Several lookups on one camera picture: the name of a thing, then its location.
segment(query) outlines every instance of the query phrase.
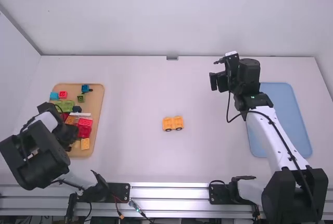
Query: connector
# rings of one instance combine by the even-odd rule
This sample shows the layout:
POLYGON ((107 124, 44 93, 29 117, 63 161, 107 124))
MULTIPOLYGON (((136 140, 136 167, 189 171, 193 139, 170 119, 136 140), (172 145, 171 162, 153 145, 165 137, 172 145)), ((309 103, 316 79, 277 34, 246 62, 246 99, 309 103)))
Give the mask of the connector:
POLYGON ((142 210, 141 208, 132 200, 129 201, 129 206, 133 207, 139 214, 142 215, 142 210))

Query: toy car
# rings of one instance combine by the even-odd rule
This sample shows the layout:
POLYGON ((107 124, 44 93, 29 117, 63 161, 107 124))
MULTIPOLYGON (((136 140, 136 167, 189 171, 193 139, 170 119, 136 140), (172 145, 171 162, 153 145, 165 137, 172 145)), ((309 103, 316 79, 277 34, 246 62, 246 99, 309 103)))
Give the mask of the toy car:
POLYGON ((175 117, 165 117, 162 122, 163 130, 169 132, 173 129, 181 130, 184 128, 183 117, 175 116, 175 117))

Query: lego brick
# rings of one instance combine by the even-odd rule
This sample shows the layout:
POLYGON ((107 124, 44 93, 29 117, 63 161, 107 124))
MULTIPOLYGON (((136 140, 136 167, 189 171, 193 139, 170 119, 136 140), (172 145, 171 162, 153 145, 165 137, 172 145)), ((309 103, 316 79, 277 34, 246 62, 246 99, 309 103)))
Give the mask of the lego brick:
POLYGON ((61 103, 61 109, 63 112, 68 112, 68 113, 72 112, 73 106, 74 106, 74 101, 71 100, 62 101, 61 103))
POLYGON ((73 112, 74 113, 81 113, 82 112, 82 108, 80 106, 73 106, 73 112))
POLYGON ((76 125, 76 117, 75 116, 67 117, 65 123, 69 125, 76 125))
POLYGON ((79 126, 88 126, 91 127, 93 125, 93 120, 92 119, 85 119, 85 118, 80 118, 78 122, 79 126))
POLYGON ((79 137, 80 138, 88 138, 90 135, 90 132, 92 131, 92 127, 89 126, 82 126, 79 125, 79 137))
POLYGON ((58 111, 59 113, 61 113, 60 108, 62 109, 62 101, 55 101, 55 102, 53 102, 53 104, 54 104, 54 105, 58 105, 58 107, 56 107, 56 109, 57 109, 57 111, 58 111))
POLYGON ((81 141, 75 141, 73 144, 74 148, 80 148, 81 147, 81 141))
POLYGON ((81 91, 82 93, 87 93, 89 92, 89 85, 88 84, 84 84, 81 86, 81 91))
POLYGON ((62 118, 63 118, 63 120, 66 121, 67 118, 68 118, 68 116, 69 116, 69 113, 63 113, 63 114, 62 114, 62 118))
POLYGON ((84 103, 84 101, 85 101, 85 94, 78 95, 78 102, 84 103))
POLYGON ((81 150, 88 150, 90 148, 90 139, 81 139, 81 150))
POLYGON ((56 100, 59 100, 59 95, 57 92, 51 92, 50 93, 50 100, 51 101, 56 101, 56 100))
POLYGON ((67 91, 59 91, 59 98, 66 99, 67 98, 67 91))

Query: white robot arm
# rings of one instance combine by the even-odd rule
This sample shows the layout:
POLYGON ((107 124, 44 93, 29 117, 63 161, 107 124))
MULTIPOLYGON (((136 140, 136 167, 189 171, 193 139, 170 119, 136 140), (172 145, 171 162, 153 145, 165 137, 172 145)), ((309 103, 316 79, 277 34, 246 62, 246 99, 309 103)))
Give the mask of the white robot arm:
POLYGON ((248 200, 262 206, 270 223, 318 222, 328 178, 299 154, 279 123, 269 96, 260 92, 260 63, 239 59, 237 52, 227 53, 214 64, 219 63, 225 64, 225 71, 209 74, 211 89, 228 91, 229 101, 230 94, 234 95, 240 112, 236 117, 242 116, 260 140, 273 174, 267 185, 256 182, 253 176, 232 178, 225 186, 231 200, 248 200))

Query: white table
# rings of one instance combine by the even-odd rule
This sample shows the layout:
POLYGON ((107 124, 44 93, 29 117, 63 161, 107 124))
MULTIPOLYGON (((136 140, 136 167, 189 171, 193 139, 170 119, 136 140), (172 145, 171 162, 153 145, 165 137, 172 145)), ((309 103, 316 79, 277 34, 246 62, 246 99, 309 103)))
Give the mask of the white table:
MULTIPOLYGON (((102 83, 105 96, 94 153, 88 159, 72 159, 71 171, 86 177, 93 169, 107 181, 132 182, 137 188, 132 189, 131 197, 138 199, 148 216, 248 218, 248 206, 211 206, 207 201, 205 187, 213 179, 229 181, 232 176, 255 175, 267 181, 271 176, 267 160, 251 154, 242 119, 226 123, 227 93, 210 89, 209 72, 224 69, 223 65, 213 65, 218 58, 179 57, 178 61, 167 61, 163 56, 42 57, 16 129, 37 113, 36 106, 48 100, 55 84, 102 83), (185 128, 163 132, 162 119, 176 115, 183 116, 185 128)), ((315 59, 254 58, 261 62, 262 82, 288 82, 293 87, 313 148, 308 161, 314 168, 323 168, 329 180, 333 179, 329 162, 333 151, 333 103, 315 59)), ((236 113, 230 107, 230 116, 236 113)), ((0 184, 16 184, 3 160, 0 173, 6 175, 0 178, 0 184)), ((1 189, 15 189, 12 191, 27 195, 27 191, 14 185, 1 189)), ((45 209, 53 208, 56 214, 63 215, 68 191, 71 189, 62 186, 28 192, 29 197, 56 196, 54 203, 33 201, 32 206, 9 198, 4 204, 13 201, 6 205, 8 211, 30 207, 52 215, 50 209, 45 209)), ((125 215, 136 215, 123 207, 127 209, 125 215)), ((77 214, 84 215, 87 209, 81 204, 77 214)), ((332 203, 325 205, 325 212, 333 212, 332 203)), ((0 210, 0 214, 5 213, 8 212, 0 210)), ((113 204, 94 204, 93 215, 117 213, 113 204)))

